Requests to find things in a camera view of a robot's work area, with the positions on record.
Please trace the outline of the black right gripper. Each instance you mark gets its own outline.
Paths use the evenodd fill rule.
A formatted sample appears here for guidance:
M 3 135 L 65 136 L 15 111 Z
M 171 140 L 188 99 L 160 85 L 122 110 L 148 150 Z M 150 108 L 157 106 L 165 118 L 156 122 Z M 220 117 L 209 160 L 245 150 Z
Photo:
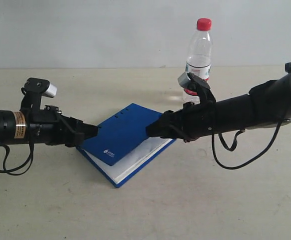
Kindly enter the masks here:
M 149 138 L 179 139 L 189 143 L 212 134 L 214 116 L 215 104 L 188 102 L 177 111 L 165 111 L 145 128 L 145 132 Z

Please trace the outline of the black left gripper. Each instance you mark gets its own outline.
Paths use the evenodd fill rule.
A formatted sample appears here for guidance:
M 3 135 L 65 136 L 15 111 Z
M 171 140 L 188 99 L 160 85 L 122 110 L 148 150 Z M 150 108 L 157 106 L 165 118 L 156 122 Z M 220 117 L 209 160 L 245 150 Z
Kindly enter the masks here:
M 35 144 L 72 148 L 98 135 L 98 126 L 59 113 L 55 107 L 29 115 L 30 139 Z

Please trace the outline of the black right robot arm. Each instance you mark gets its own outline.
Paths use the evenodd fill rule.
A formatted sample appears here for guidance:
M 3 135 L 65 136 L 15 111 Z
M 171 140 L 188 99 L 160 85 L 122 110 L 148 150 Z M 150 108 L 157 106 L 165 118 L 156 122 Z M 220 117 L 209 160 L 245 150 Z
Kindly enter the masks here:
M 187 102 L 177 111 L 167 110 L 145 128 L 148 137 L 196 141 L 213 134 L 271 128 L 291 120 L 291 62 L 286 75 L 252 87 L 248 93 L 217 101 L 209 84 L 184 72 L 180 86 L 193 91 L 199 103 Z

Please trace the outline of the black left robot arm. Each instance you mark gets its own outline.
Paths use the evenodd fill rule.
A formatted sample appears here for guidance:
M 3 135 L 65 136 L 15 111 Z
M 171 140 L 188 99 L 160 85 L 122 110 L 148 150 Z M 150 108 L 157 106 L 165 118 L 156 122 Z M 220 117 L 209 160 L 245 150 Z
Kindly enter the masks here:
M 45 144 L 72 148 L 96 137 L 98 131 L 96 125 L 63 115 L 55 105 L 0 110 L 0 146 Z

